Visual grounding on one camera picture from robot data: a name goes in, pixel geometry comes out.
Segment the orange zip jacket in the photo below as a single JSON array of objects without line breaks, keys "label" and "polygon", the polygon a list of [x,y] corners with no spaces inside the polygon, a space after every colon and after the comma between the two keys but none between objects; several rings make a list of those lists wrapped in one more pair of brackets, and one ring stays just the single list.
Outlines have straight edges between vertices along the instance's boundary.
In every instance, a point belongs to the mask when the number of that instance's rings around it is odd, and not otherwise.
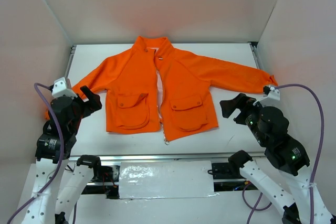
[{"label": "orange zip jacket", "polygon": [[73,86],[105,91],[106,130],[137,134],[162,130],[167,141],[218,127],[210,87],[262,93],[276,85],[267,72],[175,48],[168,38],[138,37]]}]

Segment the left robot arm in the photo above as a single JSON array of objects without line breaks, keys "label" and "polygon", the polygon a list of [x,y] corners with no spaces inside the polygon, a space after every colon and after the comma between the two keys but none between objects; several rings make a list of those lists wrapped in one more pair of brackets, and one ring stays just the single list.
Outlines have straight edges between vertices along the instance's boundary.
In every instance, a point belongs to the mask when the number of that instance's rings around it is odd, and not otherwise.
[{"label": "left robot arm", "polygon": [[64,82],[48,87],[51,91],[57,88],[62,88],[61,95],[47,103],[50,119],[37,141],[36,177],[31,198],[22,206],[26,210],[23,223],[68,223],[86,184],[103,175],[99,157],[82,155],[68,183],[60,188],[81,120],[100,110],[102,104],[100,97],[86,86],[80,90],[87,101]]}]

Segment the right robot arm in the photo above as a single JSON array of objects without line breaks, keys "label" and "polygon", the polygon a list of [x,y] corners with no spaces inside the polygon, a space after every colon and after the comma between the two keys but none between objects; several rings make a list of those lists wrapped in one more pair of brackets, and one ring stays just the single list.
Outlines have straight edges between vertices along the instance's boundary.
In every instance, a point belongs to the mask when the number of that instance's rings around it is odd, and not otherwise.
[{"label": "right robot arm", "polygon": [[261,171],[243,150],[229,157],[229,173],[250,181],[276,207],[283,223],[335,223],[335,215],[327,209],[310,180],[312,169],[308,154],[304,146],[288,134],[289,121],[282,111],[274,106],[263,106],[243,93],[232,100],[222,100],[220,107],[224,118],[240,110],[234,122],[250,129],[289,190],[281,188]]}]

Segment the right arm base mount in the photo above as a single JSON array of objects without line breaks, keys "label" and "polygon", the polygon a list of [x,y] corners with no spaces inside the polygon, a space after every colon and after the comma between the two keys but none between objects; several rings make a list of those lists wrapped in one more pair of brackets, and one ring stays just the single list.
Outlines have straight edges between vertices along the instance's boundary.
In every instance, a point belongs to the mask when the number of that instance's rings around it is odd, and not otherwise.
[{"label": "right arm base mount", "polygon": [[241,175],[234,174],[229,169],[229,164],[211,163],[212,168],[207,171],[213,178],[214,191],[242,191],[249,183],[247,179]]}]

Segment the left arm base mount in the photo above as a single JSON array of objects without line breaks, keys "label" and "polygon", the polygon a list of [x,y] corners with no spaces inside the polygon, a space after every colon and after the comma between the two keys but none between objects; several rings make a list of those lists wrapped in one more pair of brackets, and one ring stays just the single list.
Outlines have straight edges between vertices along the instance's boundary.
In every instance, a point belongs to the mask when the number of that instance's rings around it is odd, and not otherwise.
[{"label": "left arm base mount", "polygon": [[82,195],[105,195],[108,199],[119,199],[120,166],[103,166],[82,191]]}]

